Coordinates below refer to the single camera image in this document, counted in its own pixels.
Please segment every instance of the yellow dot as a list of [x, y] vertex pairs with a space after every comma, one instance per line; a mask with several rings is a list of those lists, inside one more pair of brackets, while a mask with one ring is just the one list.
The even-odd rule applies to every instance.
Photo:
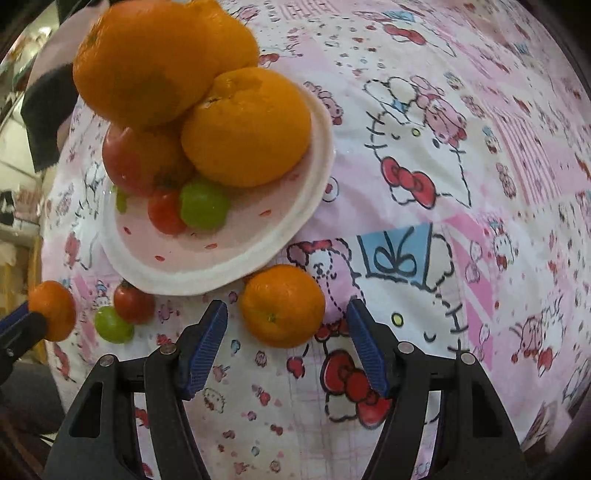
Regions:
[[392, 314], [392, 323], [397, 327], [401, 327], [404, 325], [404, 318], [402, 318], [402, 315], [400, 315], [398, 312], [394, 312]]

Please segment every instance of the blue gripper pad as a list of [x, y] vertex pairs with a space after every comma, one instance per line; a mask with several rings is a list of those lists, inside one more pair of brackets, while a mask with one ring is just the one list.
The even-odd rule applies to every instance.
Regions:
[[29, 313], [29, 303], [26, 301], [0, 320], [0, 333], [4, 333], [27, 313]]
[[387, 325], [377, 323], [365, 304], [351, 299], [347, 305], [349, 335], [359, 355], [369, 384], [382, 397], [390, 398], [390, 391], [396, 387], [395, 347], [398, 340]]
[[227, 327], [228, 307], [214, 300], [199, 323], [183, 330], [177, 341], [177, 388], [183, 400], [191, 400], [205, 386]]

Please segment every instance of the pink tablecloth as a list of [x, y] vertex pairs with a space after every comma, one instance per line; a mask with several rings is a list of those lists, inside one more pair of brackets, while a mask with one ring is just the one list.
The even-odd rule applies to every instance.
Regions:
[[[361, 367], [343, 321], [357, 295], [428, 353], [473, 352], [523, 447], [555, 444], [590, 378], [591, 105], [548, 32], [514, 0], [224, 6], [257, 36], [261, 67], [306, 85], [333, 119], [324, 201], [275, 260], [320, 284], [326, 325], [299, 348], [267, 348], [242, 327], [238, 281], [160, 297], [131, 343], [101, 340], [93, 315], [120, 280], [97, 240], [108, 124], [79, 101], [43, 249], [44, 278], [78, 305], [75, 334], [49, 345], [65, 405], [98, 357], [146, 355], [220, 298], [228, 332], [207, 388], [186, 404], [212, 478], [357, 479], [391, 407], [338, 380], [335, 351]], [[158, 478], [137, 402], [145, 470]], [[437, 409], [434, 394], [416, 478]]]

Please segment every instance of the orange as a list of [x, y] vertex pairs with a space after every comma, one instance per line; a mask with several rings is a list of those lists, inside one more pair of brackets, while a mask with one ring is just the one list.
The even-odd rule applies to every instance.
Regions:
[[284, 76], [256, 67], [222, 73], [188, 114], [181, 143], [197, 171], [255, 187], [290, 171], [310, 143], [310, 111]]
[[61, 283], [46, 280], [29, 294], [29, 312], [39, 312], [47, 320], [45, 340], [61, 342], [76, 324], [76, 305], [72, 294]]
[[277, 265], [252, 277], [240, 296], [246, 328], [262, 343], [293, 348], [309, 340], [324, 318], [324, 295], [306, 272]]
[[199, 101], [217, 61], [205, 21], [191, 12], [167, 0], [110, 7], [74, 59], [74, 83], [88, 106], [120, 127], [147, 127], [169, 122]]
[[258, 45], [247, 26], [228, 15], [216, 0], [193, 0], [189, 7], [206, 21], [217, 74], [258, 65]]

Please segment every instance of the white plate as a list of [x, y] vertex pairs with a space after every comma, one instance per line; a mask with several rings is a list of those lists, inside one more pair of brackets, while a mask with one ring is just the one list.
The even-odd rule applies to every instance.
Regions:
[[263, 267], [312, 217], [335, 159], [332, 120], [312, 93], [298, 87], [310, 108], [310, 148], [283, 178], [231, 190], [232, 208], [217, 232], [163, 235], [148, 219], [146, 199], [128, 199], [120, 214], [112, 183], [105, 183], [100, 239], [123, 278], [148, 293], [205, 293]]

